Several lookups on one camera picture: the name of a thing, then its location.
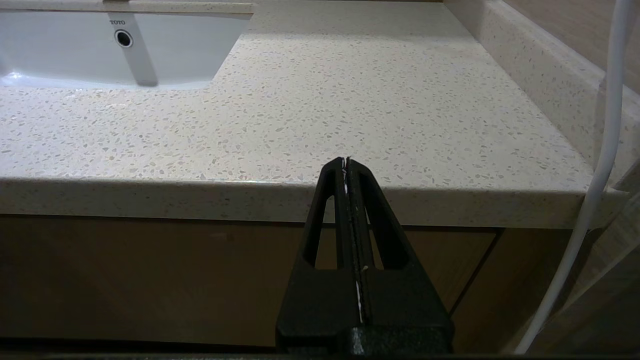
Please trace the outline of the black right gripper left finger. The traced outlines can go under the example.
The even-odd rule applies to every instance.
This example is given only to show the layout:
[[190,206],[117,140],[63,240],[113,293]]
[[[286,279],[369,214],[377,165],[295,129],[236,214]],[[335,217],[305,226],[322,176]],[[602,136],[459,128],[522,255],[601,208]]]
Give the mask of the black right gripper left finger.
[[[334,198],[337,267],[318,269],[320,235],[329,198]],[[362,321],[356,269],[346,159],[338,157],[327,162],[318,177],[276,322],[279,351],[339,351],[341,335]]]

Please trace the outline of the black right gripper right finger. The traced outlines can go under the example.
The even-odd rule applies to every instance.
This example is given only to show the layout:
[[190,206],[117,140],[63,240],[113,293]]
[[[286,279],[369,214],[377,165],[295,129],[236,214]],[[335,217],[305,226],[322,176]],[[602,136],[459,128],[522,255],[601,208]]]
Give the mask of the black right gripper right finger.
[[450,352],[454,325],[377,180],[345,161],[358,291],[352,352]]

